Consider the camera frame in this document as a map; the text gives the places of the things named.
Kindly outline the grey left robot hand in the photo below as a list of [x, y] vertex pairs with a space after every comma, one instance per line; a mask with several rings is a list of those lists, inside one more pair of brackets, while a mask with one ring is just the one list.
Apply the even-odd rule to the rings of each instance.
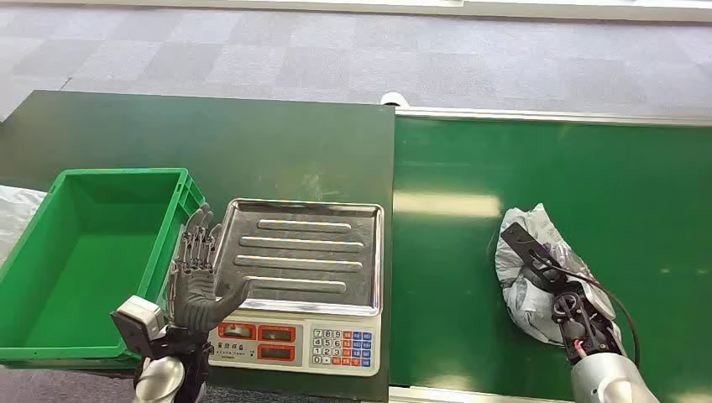
[[220, 297], [215, 295], [217, 269], [212, 261], [217, 255], [222, 225], [211, 227], [213, 217], [206, 202], [191, 214], [170, 267], [170, 324], [193, 333], [208, 334], [249, 294], [249, 284], [244, 282], [230, 285]]

